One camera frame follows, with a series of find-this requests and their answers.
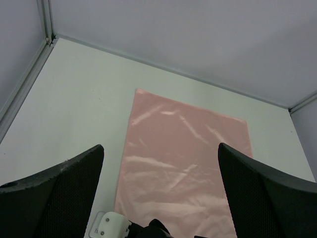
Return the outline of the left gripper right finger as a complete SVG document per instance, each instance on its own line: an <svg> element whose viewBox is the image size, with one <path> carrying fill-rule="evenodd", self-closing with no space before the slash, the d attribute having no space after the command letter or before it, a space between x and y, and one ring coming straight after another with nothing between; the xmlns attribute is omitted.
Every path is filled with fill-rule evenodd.
<svg viewBox="0 0 317 238"><path fill-rule="evenodd" d="M239 238L315 238L317 184L258 162L225 143L218 163Z"/></svg>

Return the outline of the pink satin napkin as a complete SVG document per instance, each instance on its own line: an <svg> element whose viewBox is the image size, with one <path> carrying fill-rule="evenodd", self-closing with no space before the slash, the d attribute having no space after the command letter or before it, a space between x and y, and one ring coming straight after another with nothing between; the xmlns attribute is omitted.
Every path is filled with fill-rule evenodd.
<svg viewBox="0 0 317 238"><path fill-rule="evenodd" d="M218 164L220 143L252 155L244 120L138 89L115 212L141 226L158 219L176 238L236 237Z"/></svg>

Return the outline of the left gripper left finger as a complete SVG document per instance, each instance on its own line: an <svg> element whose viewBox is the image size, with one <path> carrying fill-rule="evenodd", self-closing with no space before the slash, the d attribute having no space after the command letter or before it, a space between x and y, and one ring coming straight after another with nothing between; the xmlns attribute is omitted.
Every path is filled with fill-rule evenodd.
<svg viewBox="0 0 317 238"><path fill-rule="evenodd" d="M82 238L104 161L104 148L0 187L2 238Z"/></svg>

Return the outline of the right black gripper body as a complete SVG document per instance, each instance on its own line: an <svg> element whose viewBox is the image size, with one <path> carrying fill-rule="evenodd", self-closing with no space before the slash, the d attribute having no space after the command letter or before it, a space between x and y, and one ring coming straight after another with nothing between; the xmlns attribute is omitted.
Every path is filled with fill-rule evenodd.
<svg viewBox="0 0 317 238"><path fill-rule="evenodd" d="M128 238L172 238L168 229L158 219L153 219L146 227L132 223L129 228Z"/></svg>

